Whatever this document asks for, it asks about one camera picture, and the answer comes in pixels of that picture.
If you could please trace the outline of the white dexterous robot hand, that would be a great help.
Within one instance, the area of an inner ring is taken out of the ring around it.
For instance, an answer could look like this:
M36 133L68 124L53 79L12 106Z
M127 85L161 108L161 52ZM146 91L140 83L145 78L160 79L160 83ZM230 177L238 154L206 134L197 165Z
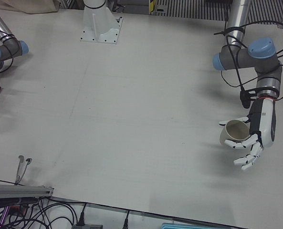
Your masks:
M223 127L220 143L233 149L250 148L250 152L233 161L246 171L262 156L264 149L271 147L275 139L275 100L269 97L256 99L248 115L233 120L220 121Z

